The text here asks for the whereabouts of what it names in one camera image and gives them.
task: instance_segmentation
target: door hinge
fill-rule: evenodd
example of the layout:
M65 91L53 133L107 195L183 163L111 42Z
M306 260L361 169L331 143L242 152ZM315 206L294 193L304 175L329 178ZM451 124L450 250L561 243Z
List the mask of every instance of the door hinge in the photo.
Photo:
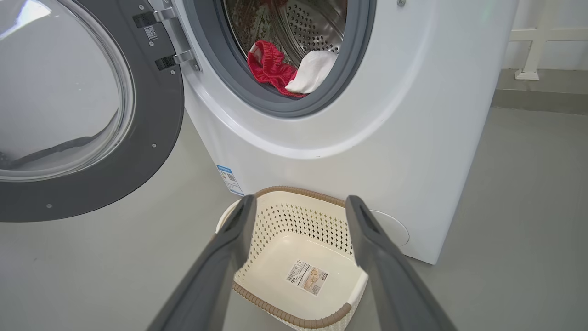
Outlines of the door hinge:
M137 14L133 16L133 21L137 28L145 28L155 23L162 23L168 31L168 35L172 40L172 45L176 50L176 54L156 60L155 64L159 70L179 65L184 62L190 62L190 66L193 69L200 70L196 57L190 48L186 34L173 7L167 7L160 11Z

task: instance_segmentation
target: basket label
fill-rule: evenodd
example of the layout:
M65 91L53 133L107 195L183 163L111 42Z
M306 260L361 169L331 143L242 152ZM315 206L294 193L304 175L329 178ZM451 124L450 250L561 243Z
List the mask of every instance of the basket label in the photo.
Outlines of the basket label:
M319 296L320 289L325 284L328 275L324 270L297 260L286 276L286 281L314 296Z
M239 187L239 183L237 183L237 180L235 179L233 171L231 171L227 167L223 167L222 165L218 164L216 165L216 168L219 170L220 175L222 176L222 180L225 181L225 184L229 191L237 194L238 196L245 196L243 194L243 190L241 190L241 187Z

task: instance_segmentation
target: white railing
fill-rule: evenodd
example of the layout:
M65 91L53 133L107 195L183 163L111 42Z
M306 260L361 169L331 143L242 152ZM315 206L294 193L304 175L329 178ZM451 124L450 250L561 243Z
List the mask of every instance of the white railing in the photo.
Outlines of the white railing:
M538 81L537 66L547 41L588 40L588 28L553 28L553 22L563 0L546 0L537 27L513 30L509 41L530 41L531 47L524 67L514 74L517 80Z

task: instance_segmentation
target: cream plastic basket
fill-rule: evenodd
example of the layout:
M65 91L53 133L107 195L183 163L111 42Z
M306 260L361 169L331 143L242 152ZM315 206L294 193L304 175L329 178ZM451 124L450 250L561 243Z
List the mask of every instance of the cream plastic basket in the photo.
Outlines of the cream plastic basket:
M287 186L256 196L249 257L235 273L233 289L296 330L345 330L368 282L355 264L345 202ZM224 212L216 232L237 204ZM286 279L301 261L327 274L317 296Z

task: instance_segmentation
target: washing machine door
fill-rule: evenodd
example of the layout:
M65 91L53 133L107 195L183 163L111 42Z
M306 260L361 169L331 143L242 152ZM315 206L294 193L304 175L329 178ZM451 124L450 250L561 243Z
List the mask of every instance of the washing machine door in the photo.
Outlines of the washing machine door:
M155 16L138 0L0 1L0 221L87 213L160 168L183 87Z

